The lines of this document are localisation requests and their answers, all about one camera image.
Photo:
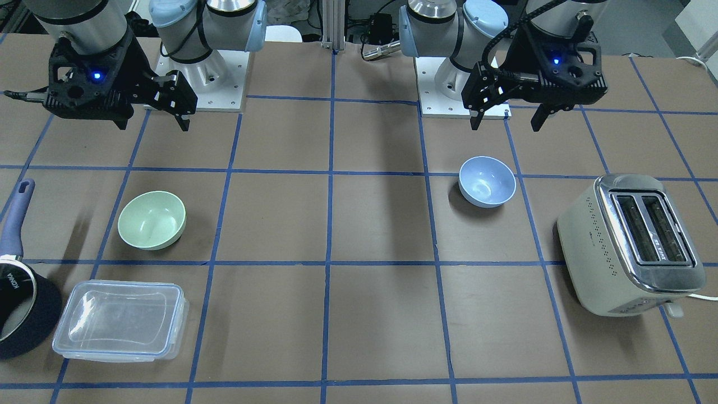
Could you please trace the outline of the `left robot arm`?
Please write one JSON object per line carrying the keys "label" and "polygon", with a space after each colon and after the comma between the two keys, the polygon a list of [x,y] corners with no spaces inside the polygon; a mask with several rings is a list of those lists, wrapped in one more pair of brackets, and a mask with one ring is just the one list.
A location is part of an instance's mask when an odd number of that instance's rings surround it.
{"label": "left robot arm", "polygon": [[509,22],[493,1],[410,1],[400,8],[402,53],[444,57],[467,78],[454,86],[472,130],[510,99],[536,103],[541,130],[549,115],[600,100],[609,87],[592,28],[606,1],[528,1]]}

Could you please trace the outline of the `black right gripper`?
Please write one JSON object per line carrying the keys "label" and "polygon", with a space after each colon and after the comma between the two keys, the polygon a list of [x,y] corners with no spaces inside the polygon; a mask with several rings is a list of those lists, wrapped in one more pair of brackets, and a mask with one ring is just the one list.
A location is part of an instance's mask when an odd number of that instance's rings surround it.
{"label": "black right gripper", "polygon": [[49,58],[44,108],[69,120],[113,122],[125,130],[134,103],[170,113],[181,131],[190,128],[198,97],[181,71],[157,76],[132,28],[97,54],[79,54],[69,38],[56,41]]}

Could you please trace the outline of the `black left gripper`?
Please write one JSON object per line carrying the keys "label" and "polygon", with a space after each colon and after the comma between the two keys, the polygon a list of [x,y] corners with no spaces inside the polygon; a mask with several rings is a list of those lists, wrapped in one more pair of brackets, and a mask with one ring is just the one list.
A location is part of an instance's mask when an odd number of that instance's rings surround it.
{"label": "black left gripper", "polygon": [[521,26],[506,54],[505,70],[477,62],[462,89],[471,129],[479,128],[488,109],[508,100],[499,91],[501,85],[509,84],[512,99],[541,103],[531,118],[534,132],[561,111],[561,105],[593,104],[607,94],[597,38],[592,31],[578,33],[583,36],[557,38],[532,25]]}

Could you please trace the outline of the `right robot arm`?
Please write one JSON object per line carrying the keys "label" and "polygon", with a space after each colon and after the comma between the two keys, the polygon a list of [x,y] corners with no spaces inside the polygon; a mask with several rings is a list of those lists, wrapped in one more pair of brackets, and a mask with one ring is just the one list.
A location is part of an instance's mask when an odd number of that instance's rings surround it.
{"label": "right robot arm", "polygon": [[136,38],[147,26],[113,1],[26,1],[54,38],[46,87],[5,90],[11,99],[41,103],[56,117],[103,120],[126,128],[134,105],[170,113],[183,131],[198,95],[226,77],[221,51],[257,52],[264,46],[264,1],[151,1],[160,54],[172,69],[158,74]]}

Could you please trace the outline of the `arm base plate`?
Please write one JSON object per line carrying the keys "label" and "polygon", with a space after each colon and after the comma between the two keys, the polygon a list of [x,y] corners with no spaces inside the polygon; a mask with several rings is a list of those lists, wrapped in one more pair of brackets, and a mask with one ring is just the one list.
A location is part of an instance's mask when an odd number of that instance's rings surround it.
{"label": "arm base plate", "polygon": [[415,71],[424,117],[470,118],[462,100],[469,72],[457,69],[447,57],[416,57]]}
{"label": "arm base plate", "polygon": [[181,71],[198,97],[198,112],[241,112],[253,53],[214,50],[204,61],[186,65],[159,56],[155,72]]}

